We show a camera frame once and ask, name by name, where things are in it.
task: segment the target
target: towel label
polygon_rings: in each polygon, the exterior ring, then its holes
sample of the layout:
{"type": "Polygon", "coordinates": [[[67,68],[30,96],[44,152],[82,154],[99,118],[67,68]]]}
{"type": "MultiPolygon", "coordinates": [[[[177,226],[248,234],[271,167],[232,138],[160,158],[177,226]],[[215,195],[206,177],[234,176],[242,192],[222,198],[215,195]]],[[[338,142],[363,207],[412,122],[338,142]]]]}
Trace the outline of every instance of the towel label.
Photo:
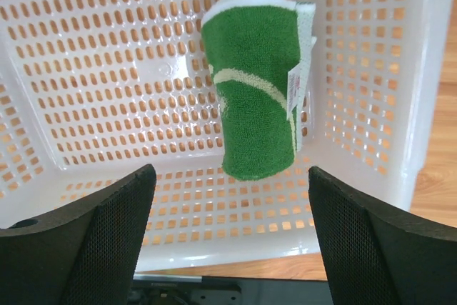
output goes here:
{"type": "Polygon", "coordinates": [[[287,119],[298,105],[298,90],[300,89],[300,64],[293,67],[287,76],[287,119]]]}

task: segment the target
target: black object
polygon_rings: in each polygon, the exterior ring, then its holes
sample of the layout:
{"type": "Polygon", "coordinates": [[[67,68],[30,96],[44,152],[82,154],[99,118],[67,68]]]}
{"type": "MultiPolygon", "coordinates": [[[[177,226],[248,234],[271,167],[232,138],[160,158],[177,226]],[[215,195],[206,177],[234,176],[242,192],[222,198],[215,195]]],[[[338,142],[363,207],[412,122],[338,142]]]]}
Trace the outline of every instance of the black object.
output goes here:
{"type": "Polygon", "coordinates": [[[457,229],[313,167],[309,200],[334,304],[457,304],[457,229]]]}
{"type": "Polygon", "coordinates": [[[128,305],[331,305],[327,282],[135,275],[128,305]]]}
{"type": "Polygon", "coordinates": [[[0,304],[126,304],[155,185],[147,165],[0,230],[0,304]]]}

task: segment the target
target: basket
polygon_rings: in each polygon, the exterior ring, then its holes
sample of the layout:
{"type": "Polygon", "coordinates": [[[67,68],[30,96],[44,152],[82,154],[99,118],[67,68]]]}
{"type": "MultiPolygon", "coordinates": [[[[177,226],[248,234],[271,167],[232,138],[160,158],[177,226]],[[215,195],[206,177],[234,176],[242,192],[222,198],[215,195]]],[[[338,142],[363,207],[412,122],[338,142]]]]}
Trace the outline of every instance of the basket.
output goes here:
{"type": "Polygon", "coordinates": [[[408,209],[423,166],[451,0],[316,2],[295,164],[222,172],[201,42],[218,0],[0,0],[0,226],[152,163],[137,270],[318,251],[308,168],[408,209]]]}

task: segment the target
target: wooden table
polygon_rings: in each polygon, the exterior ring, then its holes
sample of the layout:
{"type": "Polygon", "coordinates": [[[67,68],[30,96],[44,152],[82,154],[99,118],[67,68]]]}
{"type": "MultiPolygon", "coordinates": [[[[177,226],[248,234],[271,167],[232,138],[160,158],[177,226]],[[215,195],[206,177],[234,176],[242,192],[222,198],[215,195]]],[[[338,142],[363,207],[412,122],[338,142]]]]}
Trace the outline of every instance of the wooden table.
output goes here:
{"type": "MultiPolygon", "coordinates": [[[[457,0],[454,0],[427,161],[418,176],[411,212],[457,227],[456,185],[457,0]]],[[[176,269],[161,273],[273,279],[326,279],[320,254],[176,269]]]]}

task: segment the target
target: terry cloth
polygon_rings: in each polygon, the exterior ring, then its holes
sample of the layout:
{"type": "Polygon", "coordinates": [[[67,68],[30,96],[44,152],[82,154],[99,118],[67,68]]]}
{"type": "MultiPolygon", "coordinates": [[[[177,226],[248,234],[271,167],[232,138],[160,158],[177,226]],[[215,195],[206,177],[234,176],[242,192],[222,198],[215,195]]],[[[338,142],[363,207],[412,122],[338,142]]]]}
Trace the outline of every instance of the terry cloth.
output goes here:
{"type": "Polygon", "coordinates": [[[224,131],[222,168],[238,180],[283,171],[301,147],[315,11],[292,0],[220,0],[202,19],[224,131]],[[288,72],[297,64],[299,106],[287,119],[288,72]]]}

